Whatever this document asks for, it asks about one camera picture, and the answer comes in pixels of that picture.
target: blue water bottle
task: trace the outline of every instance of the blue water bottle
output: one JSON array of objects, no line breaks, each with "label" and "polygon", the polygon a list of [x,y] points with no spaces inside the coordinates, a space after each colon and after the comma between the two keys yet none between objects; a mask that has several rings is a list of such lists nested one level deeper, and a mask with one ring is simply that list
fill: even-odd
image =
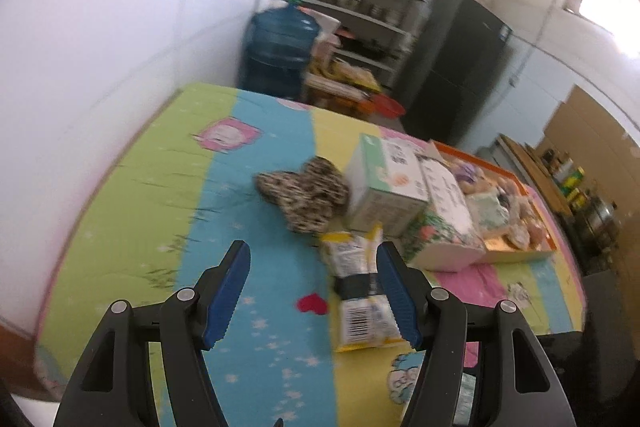
[{"label": "blue water bottle", "polygon": [[254,15],[244,36],[239,87],[299,99],[319,32],[316,20],[298,10],[296,0]]}]

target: metal screw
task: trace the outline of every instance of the metal screw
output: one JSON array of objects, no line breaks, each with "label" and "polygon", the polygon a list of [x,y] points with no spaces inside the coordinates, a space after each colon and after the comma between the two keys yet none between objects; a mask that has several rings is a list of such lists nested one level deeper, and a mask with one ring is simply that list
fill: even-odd
[{"label": "metal screw", "polygon": [[431,297],[436,301],[446,301],[449,298],[449,292],[444,288],[434,288],[431,290]]},{"label": "metal screw", "polygon": [[503,312],[513,313],[518,309],[518,307],[511,301],[502,301],[500,303],[500,308],[502,308]]},{"label": "metal screw", "polygon": [[182,288],[178,292],[178,301],[190,301],[194,295],[196,295],[196,292],[193,291],[193,288]]},{"label": "metal screw", "polygon": [[115,301],[111,305],[111,311],[113,313],[122,313],[126,309],[127,309],[127,303],[125,301]]}]

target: orange tray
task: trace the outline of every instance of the orange tray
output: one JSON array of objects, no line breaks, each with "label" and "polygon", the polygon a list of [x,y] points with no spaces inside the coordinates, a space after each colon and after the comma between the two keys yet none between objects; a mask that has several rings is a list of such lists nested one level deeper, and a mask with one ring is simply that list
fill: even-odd
[{"label": "orange tray", "polygon": [[[465,162],[473,163],[473,165],[477,165],[482,168],[482,170],[488,174],[490,177],[491,174],[495,176],[501,176],[502,178],[508,178],[513,180],[515,184],[518,186],[518,190],[521,195],[528,196],[527,189],[522,184],[522,182],[517,178],[517,176],[513,172],[506,171],[489,163],[482,158],[478,158],[477,156],[473,156],[463,152],[455,147],[451,147],[441,142],[433,141],[436,148],[442,154],[442,156],[447,159],[446,156],[458,158],[460,160],[464,160]],[[482,263],[520,263],[522,261],[532,261],[534,259],[542,259],[544,257],[548,257],[554,252],[558,251],[558,245],[554,241],[553,235],[550,233],[550,226],[547,220],[545,219],[540,209],[536,206],[535,201],[532,201],[532,206],[535,209],[536,213],[540,220],[545,224],[546,227],[546,245],[541,250],[517,250],[507,242],[501,238],[498,239],[489,239],[485,240],[485,246],[487,247],[487,253],[482,259],[477,261],[475,264]]]}]

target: red container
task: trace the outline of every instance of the red container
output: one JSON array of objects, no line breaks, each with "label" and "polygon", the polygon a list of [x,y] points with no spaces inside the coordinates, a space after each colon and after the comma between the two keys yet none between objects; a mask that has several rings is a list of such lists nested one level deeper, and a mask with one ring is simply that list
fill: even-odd
[{"label": "red container", "polygon": [[385,118],[399,118],[406,113],[406,110],[396,100],[389,98],[386,94],[377,94],[373,97],[378,114]]}]

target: blue gripper pad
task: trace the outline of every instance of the blue gripper pad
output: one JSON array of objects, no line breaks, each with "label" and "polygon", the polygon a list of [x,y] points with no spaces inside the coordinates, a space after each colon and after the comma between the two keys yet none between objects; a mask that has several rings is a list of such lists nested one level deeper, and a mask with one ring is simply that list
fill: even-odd
[{"label": "blue gripper pad", "polygon": [[250,266],[251,251],[249,245],[244,243],[227,267],[226,273],[220,282],[220,287],[207,309],[207,328],[203,335],[203,341],[207,349],[210,349],[217,341],[224,338],[226,328],[228,328],[231,316],[236,309],[236,304],[238,304],[242,287],[244,287],[246,277],[249,275]]},{"label": "blue gripper pad", "polygon": [[404,286],[402,277],[384,244],[380,245],[376,252],[376,265],[378,266],[378,279],[385,291],[400,334],[415,349],[422,343],[422,334],[418,329],[417,322],[418,313],[414,300]]}]

